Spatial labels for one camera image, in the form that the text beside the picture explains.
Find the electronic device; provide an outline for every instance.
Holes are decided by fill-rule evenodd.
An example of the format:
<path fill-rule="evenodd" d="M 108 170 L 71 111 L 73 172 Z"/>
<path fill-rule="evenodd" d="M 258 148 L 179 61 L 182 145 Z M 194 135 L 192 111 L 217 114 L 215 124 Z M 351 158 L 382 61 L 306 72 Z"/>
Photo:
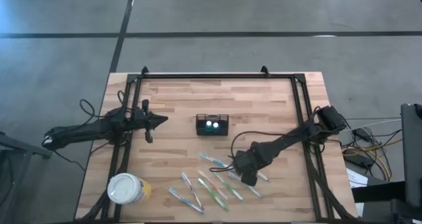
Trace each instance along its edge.
<path fill-rule="evenodd" d="M 348 161 L 364 169 L 370 169 L 374 165 L 373 160 L 363 155 L 356 154 L 356 152 L 353 152 L 351 150 L 346 150 L 343 152 L 343 154 L 347 155 L 344 156 L 345 161 Z"/>
<path fill-rule="evenodd" d="M 229 115 L 196 115 L 196 135 L 227 136 L 229 134 Z"/>

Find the yellow cable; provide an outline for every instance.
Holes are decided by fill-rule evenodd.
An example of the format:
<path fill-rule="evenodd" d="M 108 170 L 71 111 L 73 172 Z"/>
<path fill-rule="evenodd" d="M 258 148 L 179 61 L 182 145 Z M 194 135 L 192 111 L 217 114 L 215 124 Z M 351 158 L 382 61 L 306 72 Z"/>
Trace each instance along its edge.
<path fill-rule="evenodd" d="M 362 154 L 362 153 L 364 153 L 364 152 L 378 150 L 378 149 L 380 149 L 381 147 L 394 145 L 394 144 L 397 144 L 398 142 L 401 142 L 401 141 L 402 141 L 402 139 L 397 140 L 397 141 L 395 141 L 395 142 L 391 142 L 391 143 L 389 143 L 389 144 L 385 144 L 385 145 L 383 145 L 383 146 L 378 145 L 378 146 L 373 146 L 373 147 L 370 147 L 370 148 L 354 148 L 354 147 L 348 147 L 348 148 L 343 149 L 343 150 L 342 150 L 342 152 L 344 152 L 344 151 L 346 151 L 346 150 L 353 150 L 353 151 L 355 152 L 354 154 L 344 154 L 343 156 L 355 156 L 355 155 Z"/>
<path fill-rule="evenodd" d="M 368 153 L 370 153 L 371 155 L 373 155 L 374 157 L 375 157 L 375 159 L 377 159 L 377 160 L 379 160 L 380 162 L 381 162 L 381 165 L 384 167 L 384 170 L 386 171 L 386 174 L 387 174 L 387 177 L 388 177 L 388 181 L 390 181 L 390 179 L 391 179 L 391 174 L 390 174 L 390 171 L 387 169 L 387 166 L 385 165 L 385 163 L 383 162 L 383 160 L 381 160 L 381 158 L 379 158 L 377 155 L 375 155 L 373 152 L 371 152 L 371 151 L 369 151 L 369 150 L 367 150 L 366 152 L 368 152 Z M 355 154 L 343 154 L 343 156 L 354 156 L 354 155 L 359 155 L 358 153 L 355 153 Z"/>
<path fill-rule="evenodd" d="M 369 152 L 371 155 L 373 155 L 373 156 L 375 156 L 375 158 L 377 158 L 380 162 L 381 162 L 381 165 L 384 167 L 384 170 L 386 171 L 386 173 L 387 173 L 387 177 L 388 177 L 388 181 L 390 181 L 390 179 L 391 179 L 391 174 L 390 174 L 390 171 L 387 169 L 387 166 L 385 165 L 385 163 L 383 162 L 383 160 L 381 160 L 381 158 L 379 158 L 377 155 L 375 155 L 373 152 Z"/>

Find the white paper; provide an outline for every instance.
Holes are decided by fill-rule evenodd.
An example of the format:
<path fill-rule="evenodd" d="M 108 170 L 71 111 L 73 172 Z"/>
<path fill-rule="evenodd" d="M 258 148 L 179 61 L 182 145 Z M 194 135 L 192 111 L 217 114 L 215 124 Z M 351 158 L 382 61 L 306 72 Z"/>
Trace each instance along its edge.
<path fill-rule="evenodd" d="M 352 171 L 351 169 L 346 169 L 347 175 L 349 176 L 349 182 L 350 186 L 352 188 L 357 187 L 366 187 L 368 185 L 368 177 L 361 175 L 359 173 L 356 173 L 355 171 Z M 363 215 L 363 204 L 364 203 L 356 203 L 356 210 L 359 217 L 362 217 Z"/>

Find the toothbrush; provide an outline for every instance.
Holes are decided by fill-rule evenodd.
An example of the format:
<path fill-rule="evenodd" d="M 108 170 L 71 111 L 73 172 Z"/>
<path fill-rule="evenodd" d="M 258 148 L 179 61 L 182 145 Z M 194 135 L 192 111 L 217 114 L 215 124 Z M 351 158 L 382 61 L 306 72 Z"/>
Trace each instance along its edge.
<path fill-rule="evenodd" d="M 214 159 L 212 157 L 207 156 L 204 153 L 201 153 L 200 156 L 204 159 L 207 159 L 208 161 L 213 162 L 216 165 L 219 165 L 220 167 L 228 167 L 229 166 L 225 163 L 222 163 L 221 161 L 219 161 L 217 159 Z M 258 175 L 259 178 L 263 179 L 264 181 L 270 182 L 270 179 L 268 177 L 266 177 L 264 174 L 262 174 L 260 171 L 258 171 L 257 175 Z"/>
<path fill-rule="evenodd" d="M 228 190 L 230 190 L 238 199 L 240 199 L 241 201 L 243 201 L 242 196 L 240 196 L 240 194 L 238 192 L 236 192 L 236 190 L 228 182 L 225 182 L 223 180 L 223 178 L 221 178 L 221 176 L 219 174 L 217 174 L 217 173 L 214 173 L 214 174 L 224 184 L 224 186 L 227 187 Z"/>
<path fill-rule="evenodd" d="M 215 191 L 217 191 L 225 200 L 228 200 L 229 198 L 223 193 L 223 191 L 222 190 L 220 190 L 217 186 L 216 186 L 216 184 L 214 184 L 211 180 L 210 180 L 210 178 L 208 178 L 206 175 L 205 175 L 205 173 L 203 173 L 202 171 L 199 171 L 198 170 L 198 173 L 199 173 L 199 175 L 202 175 L 206 180 L 208 180 L 208 182 L 211 184 L 211 186 L 212 186 L 212 188 L 215 190 Z"/>
<path fill-rule="evenodd" d="M 174 188 L 169 188 L 169 191 L 172 195 L 174 195 L 178 200 L 184 202 L 185 204 L 187 204 L 189 207 L 197 210 L 197 212 L 204 214 L 204 211 L 201 210 L 200 208 L 196 207 L 195 205 L 193 205 L 190 201 L 184 199 L 183 197 L 181 197 L 176 190 L 174 190 Z"/>
<path fill-rule="evenodd" d="M 202 184 L 203 186 L 205 186 L 205 188 L 209 191 L 209 193 L 211 194 L 211 196 L 213 196 L 214 197 L 214 199 L 217 201 L 217 203 L 221 206 L 221 207 L 223 207 L 225 210 L 229 210 L 229 208 L 227 207 L 227 205 L 225 204 L 225 203 L 223 203 L 223 201 L 221 201 L 220 200 L 220 198 L 217 196 L 217 194 L 214 192 L 214 191 L 212 191 L 212 189 L 210 188 L 210 187 L 208 187 L 206 184 L 205 184 L 205 182 L 201 179 L 201 178 L 198 178 L 198 182 L 200 183 L 200 184 Z"/>
<path fill-rule="evenodd" d="M 232 178 L 232 179 L 235 179 L 235 180 L 238 180 L 238 181 L 240 181 L 240 182 L 242 182 L 241 181 L 241 179 L 240 179 L 240 177 L 238 177 L 235 173 L 233 173 L 233 172 L 229 172 L 229 177 L 230 178 Z M 256 191 L 252 186 L 249 186 L 249 185 L 247 185 L 247 184 L 244 184 L 244 185 L 246 185 L 246 187 L 248 187 L 254 194 L 256 194 L 259 198 L 263 198 L 262 197 L 262 195 L 260 195 L 259 193 L 258 193 L 258 191 Z"/>
<path fill-rule="evenodd" d="M 200 203 L 198 195 L 196 195 L 195 189 L 193 188 L 193 185 L 190 182 L 190 180 L 187 178 L 186 174 L 184 172 L 182 172 L 181 176 L 182 176 L 182 179 L 185 181 L 185 184 L 187 185 L 187 187 L 191 189 L 191 192 L 192 192 L 193 196 L 195 197 L 195 200 L 198 203 L 199 207 L 202 210 L 204 210 L 204 206 Z"/>

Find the green toothbrush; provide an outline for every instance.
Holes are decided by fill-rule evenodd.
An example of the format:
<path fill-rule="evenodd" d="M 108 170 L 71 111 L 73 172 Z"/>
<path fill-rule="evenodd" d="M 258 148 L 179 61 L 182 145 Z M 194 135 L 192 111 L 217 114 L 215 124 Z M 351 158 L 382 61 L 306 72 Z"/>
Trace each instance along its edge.
<path fill-rule="evenodd" d="M 224 184 L 224 186 L 228 190 L 230 190 L 239 200 L 243 201 L 242 196 L 240 196 L 240 194 L 236 192 L 236 190 L 228 182 L 225 182 L 223 178 L 221 178 L 221 176 L 219 176 L 219 174 L 217 174 L 216 172 L 214 172 L 214 174 L 217 176 L 217 178 Z"/>
<path fill-rule="evenodd" d="M 217 194 L 214 191 L 212 191 L 212 189 L 210 187 L 208 187 L 208 185 L 206 185 L 205 182 L 201 178 L 198 178 L 198 182 L 200 184 L 202 184 L 203 186 L 205 186 L 205 188 L 209 191 L 209 193 L 211 194 L 211 196 L 214 197 L 214 199 L 217 201 L 217 203 L 221 207 L 223 207 L 227 211 L 229 210 L 229 207 L 227 207 L 227 205 L 225 203 L 223 203 L 223 201 L 220 200 L 220 198 L 217 196 Z"/>

